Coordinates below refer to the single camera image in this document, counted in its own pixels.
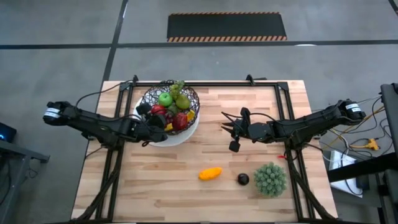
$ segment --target concrete floor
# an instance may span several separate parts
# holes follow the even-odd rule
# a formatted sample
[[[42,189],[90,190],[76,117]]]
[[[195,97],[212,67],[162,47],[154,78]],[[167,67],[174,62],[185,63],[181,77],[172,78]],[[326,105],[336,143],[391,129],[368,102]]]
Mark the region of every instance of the concrete floor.
[[[110,43],[120,7],[121,0],[3,0],[0,45]],[[130,0],[119,42],[165,42],[167,14],[197,11],[280,11],[289,40],[398,39],[398,17],[386,0]],[[18,145],[51,155],[44,166],[32,164],[39,175],[23,185],[12,223],[70,218],[87,141],[72,128],[44,124],[42,114],[48,101],[76,102],[98,91],[108,53],[0,50],[0,121],[18,130]],[[312,108],[320,109],[339,99],[376,96],[380,84],[398,82],[396,58],[397,45],[119,49],[110,80],[133,75],[140,80],[240,80],[249,73],[270,80],[301,79]],[[97,99],[92,96],[81,107],[93,111]],[[370,114],[371,103],[363,109]],[[381,134],[376,129],[348,138]],[[383,150],[390,140],[380,143]],[[340,218],[378,222],[374,207],[348,205],[351,196],[334,194]]]

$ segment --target yellow connector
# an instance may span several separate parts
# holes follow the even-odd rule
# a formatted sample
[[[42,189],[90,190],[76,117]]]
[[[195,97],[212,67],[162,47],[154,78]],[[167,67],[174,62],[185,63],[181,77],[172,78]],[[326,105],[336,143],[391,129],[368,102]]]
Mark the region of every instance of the yellow connector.
[[[356,149],[372,149],[372,150],[379,150],[379,146],[377,145],[377,142],[375,139],[368,139],[368,143],[364,146],[350,146]]]

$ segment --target fruit basket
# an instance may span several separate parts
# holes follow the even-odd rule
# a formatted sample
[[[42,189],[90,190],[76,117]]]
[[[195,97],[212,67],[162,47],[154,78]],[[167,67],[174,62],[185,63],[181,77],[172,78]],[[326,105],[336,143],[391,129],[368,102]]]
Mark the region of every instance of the fruit basket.
[[[150,104],[151,113],[165,116],[165,131],[168,135],[178,135],[192,126],[200,109],[198,94],[184,81],[161,81],[150,87],[140,105],[144,103]]]

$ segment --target rubber mat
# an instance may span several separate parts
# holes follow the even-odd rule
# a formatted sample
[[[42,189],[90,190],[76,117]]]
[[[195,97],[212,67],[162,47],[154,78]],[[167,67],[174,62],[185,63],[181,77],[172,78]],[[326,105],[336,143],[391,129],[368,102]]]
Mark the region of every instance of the rubber mat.
[[[188,12],[169,15],[168,42],[287,40],[279,12]]]

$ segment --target wooden table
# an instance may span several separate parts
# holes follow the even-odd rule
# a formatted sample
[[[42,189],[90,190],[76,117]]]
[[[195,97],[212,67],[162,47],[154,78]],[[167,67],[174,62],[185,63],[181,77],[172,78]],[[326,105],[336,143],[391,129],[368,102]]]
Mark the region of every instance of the wooden table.
[[[287,82],[295,117],[311,113],[304,82]],[[103,90],[118,83],[104,82]],[[287,162],[277,157],[283,155],[284,145],[253,144],[241,139],[240,151],[234,153],[228,150],[231,141],[229,133],[220,126],[228,121],[221,111],[239,115],[242,106],[248,107],[252,113],[267,113],[278,119],[275,90],[263,86],[194,89],[200,97],[200,124],[189,140],[166,148],[126,144],[114,222],[297,221],[289,181],[287,190],[277,198],[259,195],[253,181],[253,172],[269,162],[283,167],[289,175]],[[134,88],[132,108],[146,90],[143,87]],[[101,94],[97,112],[113,117],[117,95],[117,88]],[[265,122],[268,118],[253,116],[252,120]],[[98,142],[90,142],[87,153],[99,146]],[[98,193],[105,157],[106,150],[103,149],[85,161],[72,218],[78,217]],[[303,150],[303,157],[312,192],[328,212],[337,217],[321,152],[308,147]],[[198,180],[198,173],[210,167],[222,167],[223,173],[216,180]],[[250,176],[247,186],[237,183],[240,173]],[[301,191],[300,198],[306,215]],[[105,200],[104,214],[108,211],[108,200]]]

